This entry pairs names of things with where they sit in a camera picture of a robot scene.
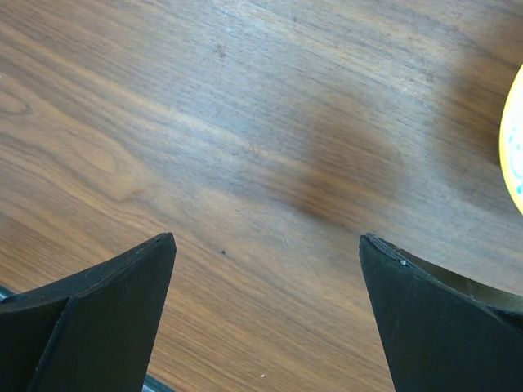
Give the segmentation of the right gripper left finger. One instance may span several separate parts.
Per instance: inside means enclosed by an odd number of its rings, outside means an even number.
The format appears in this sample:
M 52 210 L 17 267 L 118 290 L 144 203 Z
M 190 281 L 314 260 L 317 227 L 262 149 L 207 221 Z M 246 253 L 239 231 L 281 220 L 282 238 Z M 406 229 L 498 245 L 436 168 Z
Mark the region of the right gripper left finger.
M 141 391 L 176 253 L 161 233 L 1 300 L 1 389 Z

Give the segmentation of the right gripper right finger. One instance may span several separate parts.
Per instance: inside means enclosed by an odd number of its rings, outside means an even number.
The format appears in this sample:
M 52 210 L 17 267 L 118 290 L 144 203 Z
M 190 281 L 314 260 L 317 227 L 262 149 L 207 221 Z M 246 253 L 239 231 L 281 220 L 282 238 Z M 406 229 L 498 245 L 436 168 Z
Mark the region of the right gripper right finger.
M 520 391 L 522 298 L 375 234 L 360 266 L 397 391 Z

